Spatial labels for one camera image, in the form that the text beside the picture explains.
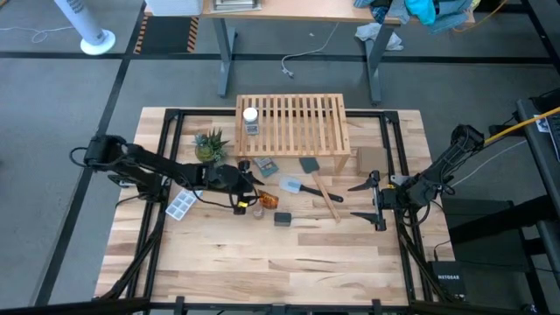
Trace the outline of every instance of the spatula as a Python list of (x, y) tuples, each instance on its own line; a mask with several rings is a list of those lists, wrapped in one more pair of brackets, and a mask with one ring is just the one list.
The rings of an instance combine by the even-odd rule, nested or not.
[(328, 191), (326, 190), (325, 185), (323, 184), (323, 181), (318, 174), (319, 162), (317, 162), (317, 159), (315, 157), (300, 157), (299, 163), (301, 164), (301, 167), (304, 169), (304, 172), (306, 174), (311, 174), (313, 176), (315, 184), (317, 184), (318, 189), (320, 189), (323, 193), (323, 198), (325, 199), (326, 205), (329, 207), (329, 210), (331, 210), (332, 217), (337, 223), (339, 223), (339, 212), (334, 208), (333, 202), (329, 198)]
[[(280, 188), (290, 193), (308, 192), (317, 196), (323, 196), (323, 193), (320, 190), (302, 185), (299, 179), (290, 176), (282, 176), (282, 178), (280, 178)], [(328, 195), (332, 201), (344, 201), (344, 198), (335, 194), (329, 193)]]

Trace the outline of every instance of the orange cable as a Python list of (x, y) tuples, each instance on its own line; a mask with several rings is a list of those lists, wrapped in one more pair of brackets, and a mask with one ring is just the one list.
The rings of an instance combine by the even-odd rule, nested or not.
[(488, 14), (487, 16), (485, 16), (485, 17), (484, 17), (483, 19), (481, 19), (480, 22), (478, 22), (477, 24), (475, 24), (475, 25), (473, 25), (473, 26), (471, 26), (471, 27), (466, 27), (466, 28), (464, 28), (464, 29), (453, 28), (453, 30), (454, 30), (455, 32), (466, 32), (466, 31), (468, 31), (468, 30), (471, 30), (471, 29), (473, 29), (473, 28), (475, 28), (475, 27), (481, 25), (484, 21), (487, 20), (487, 18), (490, 18), (492, 15), (494, 15), (496, 12), (498, 12), (498, 11), (501, 9), (501, 7), (504, 6), (504, 4), (506, 4), (507, 2), (508, 2), (508, 0), (504, 0), (502, 3), (500, 3), (500, 5), (498, 5), (498, 7), (496, 7), (496, 9), (494, 9), (494, 10), (492, 11), (492, 13)]
[(536, 122), (537, 120), (540, 120), (540, 119), (546, 118), (546, 117), (548, 117), (548, 116), (550, 116), (550, 115), (554, 115), (554, 114), (558, 114), (558, 113), (560, 113), (560, 107), (557, 107), (557, 108), (554, 108), (554, 109), (552, 109), (552, 110), (549, 110), (548, 112), (546, 112), (546, 113), (544, 113), (544, 114), (542, 114), (542, 115), (539, 115), (539, 116), (537, 116), (537, 117), (528, 119), (528, 120), (526, 120), (526, 121), (524, 121), (524, 122), (519, 122), (518, 124), (516, 124), (516, 125), (513, 126), (513, 127), (509, 127), (509, 128), (507, 128), (507, 129), (503, 130), (502, 132), (496, 134), (496, 135), (490, 136), (488, 139), (486, 139), (486, 140), (484, 141), (484, 144), (490, 144), (491, 142), (497, 140), (497, 139), (500, 138), (500, 137), (504, 137), (506, 134), (508, 134), (508, 133), (510, 133), (510, 132), (512, 132), (512, 131), (514, 131), (514, 130), (518, 130), (519, 128), (525, 127), (525, 126), (527, 126), (527, 125), (530, 124), (530, 123)]

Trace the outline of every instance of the gray carpet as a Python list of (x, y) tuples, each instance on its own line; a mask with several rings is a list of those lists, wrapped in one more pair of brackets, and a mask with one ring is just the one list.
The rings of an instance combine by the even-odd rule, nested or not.
[(68, 151), (95, 132), (118, 65), (0, 59), (3, 308), (29, 303), (80, 173)]
[[(141, 2), (87, 1), (103, 27), (117, 35), (113, 52), (124, 52)], [(542, 23), (553, 42), (560, 44), (555, 35), (560, 6), (555, 0), (532, 3), (543, 16)], [(235, 48), (238, 53), (311, 50), (322, 45), (334, 26), (227, 22), (240, 33)], [(12, 0), (0, 10), (0, 28), (64, 25), (67, 21), (52, 0)], [(325, 52), (361, 54), (361, 45), (354, 38), (355, 26), (341, 24)], [(394, 52), (400, 55), (546, 56), (528, 18), (520, 15), (500, 14), (466, 33), (431, 36), (419, 24), (406, 25), (397, 32), (405, 46), (403, 52)], [(29, 32), (0, 31), (0, 51), (79, 51), (80, 37), (75, 31), (52, 33), (40, 44), (32, 44), (31, 36)], [(217, 53), (212, 25), (207, 20), (200, 22), (197, 53)], [(279, 62), (235, 62), (226, 99), (216, 95), (218, 65), (217, 61), (195, 60), (131, 62), (108, 133), (131, 140), (144, 106), (233, 106), (237, 94), (343, 93), (349, 108), (369, 108), (365, 66), (361, 63), (289, 61), (289, 69), (296, 73), (292, 80), (281, 73)], [(4, 201), (0, 213), (0, 308), (29, 303), (78, 178), (79, 169), (70, 164), (67, 153), (74, 146), (86, 145), (94, 134), (118, 66), (119, 61), (110, 60), (0, 59), (3, 78), (7, 78), (0, 84), (0, 143), (4, 144), (0, 150), (0, 198)], [(420, 109), (432, 156), (447, 147), (457, 123), (470, 123), (486, 131), (487, 125), (509, 118), (516, 99), (539, 95), (558, 83), (560, 77), (551, 66), (381, 65), (382, 106)], [(474, 157), (457, 176), (465, 176), (515, 141), (507, 139)], [(94, 175), (52, 302), (91, 298), (118, 192), (105, 174)], [(459, 196), (515, 202), (542, 193), (526, 146), (496, 159), (458, 187)], [(472, 279), (480, 281), (484, 277), (487, 275)], [(499, 290), (478, 296), (479, 303), (514, 308), (527, 300), (519, 275), (497, 275), (495, 279), (511, 290), (506, 296)], [(554, 302), (558, 293), (551, 274), (542, 273), (542, 279)]]

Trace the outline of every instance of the floor mat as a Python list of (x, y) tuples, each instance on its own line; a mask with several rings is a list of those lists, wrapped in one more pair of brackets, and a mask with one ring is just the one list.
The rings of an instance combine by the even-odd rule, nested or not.
[(197, 17), (143, 17), (134, 53), (194, 53)]

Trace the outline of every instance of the wooden spatula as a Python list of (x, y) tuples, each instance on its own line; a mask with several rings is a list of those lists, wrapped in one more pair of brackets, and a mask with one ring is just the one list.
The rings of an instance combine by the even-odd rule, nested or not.
[(306, 174), (311, 174), (313, 176), (315, 184), (317, 184), (318, 189), (321, 191), (321, 193), (323, 193), (323, 198), (325, 199), (326, 205), (329, 207), (329, 210), (331, 210), (332, 217), (337, 223), (339, 223), (339, 212), (334, 208), (333, 202), (329, 198), (328, 191), (326, 190), (325, 185), (323, 184), (323, 181), (318, 174), (319, 162), (317, 162), (317, 159), (315, 157), (300, 157), (299, 163), (301, 164), (301, 167), (304, 169), (304, 172)]

